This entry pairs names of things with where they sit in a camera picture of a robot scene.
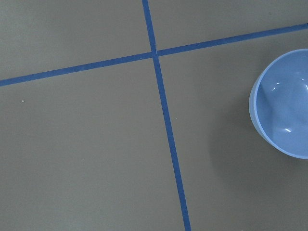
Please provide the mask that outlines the blue plastic bowl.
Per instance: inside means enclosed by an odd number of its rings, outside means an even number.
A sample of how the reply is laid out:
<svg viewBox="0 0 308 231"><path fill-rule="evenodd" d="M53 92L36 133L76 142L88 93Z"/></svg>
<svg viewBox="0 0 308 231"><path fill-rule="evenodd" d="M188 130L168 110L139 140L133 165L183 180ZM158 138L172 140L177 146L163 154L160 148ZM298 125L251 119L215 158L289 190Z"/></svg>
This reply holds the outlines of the blue plastic bowl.
<svg viewBox="0 0 308 231"><path fill-rule="evenodd" d="M259 135L280 152L308 158L308 51L272 61L255 81L249 114Z"/></svg>

